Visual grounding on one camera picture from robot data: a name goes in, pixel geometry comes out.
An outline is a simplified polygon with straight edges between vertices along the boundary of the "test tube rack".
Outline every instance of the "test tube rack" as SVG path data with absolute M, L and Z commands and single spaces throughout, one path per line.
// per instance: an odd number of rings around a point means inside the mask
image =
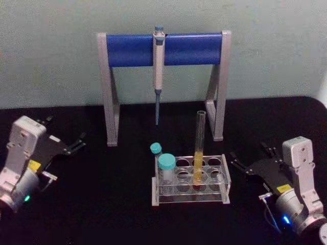
M 229 204 L 231 179 L 225 155 L 203 156 L 202 181 L 193 185 L 194 157 L 176 157 L 173 182 L 164 184 L 155 158 L 152 178 L 152 206 L 160 203 L 222 202 Z

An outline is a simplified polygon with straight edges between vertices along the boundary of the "light green wall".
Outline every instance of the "light green wall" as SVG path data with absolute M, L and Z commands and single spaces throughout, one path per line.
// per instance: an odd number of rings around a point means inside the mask
M 232 31 L 228 97 L 312 95 L 327 65 L 327 4 L 260 0 L 0 2 L 0 108 L 102 103 L 94 32 Z M 209 66 L 165 68 L 162 101 L 203 100 Z M 154 102 L 152 69 L 117 68 L 122 103 Z

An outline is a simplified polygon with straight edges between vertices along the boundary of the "green led light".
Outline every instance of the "green led light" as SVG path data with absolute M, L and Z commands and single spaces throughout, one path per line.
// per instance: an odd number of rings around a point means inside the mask
M 29 195 L 27 195 L 26 197 L 25 197 L 25 202 L 27 202 L 29 199 L 30 199 L 31 197 L 29 196 Z

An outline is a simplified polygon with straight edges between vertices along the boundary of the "yellow liquid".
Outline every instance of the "yellow liquid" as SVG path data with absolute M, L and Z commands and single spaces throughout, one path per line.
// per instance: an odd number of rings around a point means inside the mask
M 194 154 L 194 174 L 193 174 L 193 184 L 199 185 L 202 179 L 202 160 L 203 152 L 195 152 Z

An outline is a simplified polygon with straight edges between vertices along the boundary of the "black tabletop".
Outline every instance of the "black tabletop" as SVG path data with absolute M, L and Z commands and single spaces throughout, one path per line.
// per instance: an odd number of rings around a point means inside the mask
M 175 156 L 193 155 L 196 112 L 201 109 L 203 102 L 161 104 L 156 127 L 153 104 L 122 105 L 119 143 L 112 148 L 106 145 L 102 106 L 0 110 L 1 167 L 11 125 L 22 115 L 33 119 L 53 115 L 47 132 L 67 144 L 81 132 L 87 134 L 83 150 L 55 160 L 48 168 L 58 180 L 44 193 L 32 195 L 13 219 L 0 222 L 1 244 L 90 244 L 94 243 L 90 230 L 106 236 L 113 228 L 172 228 L 181 239 L 198 244 L 301 244 L 295 234 L 278 235 L 266 223 L 264 205 L 258 199 L 264 193 L 262 185 L 246 181 L 231 165 L 230 204 L 151 206 L 154 157 L 150 144 L 160 142 L 164 152 Z M 326 206 L 327 111 L 323 104 L 309 97 L 228 100 L 224 125 L 224 141 L 214 142 L 207 123 L 204 154 L 234 151 L 246 165 L 263 157 L 261 141 L 281 153 L 285 140 L 311 139 L 315 186 Z M 192 229 L 198 232 L 182 232 Z

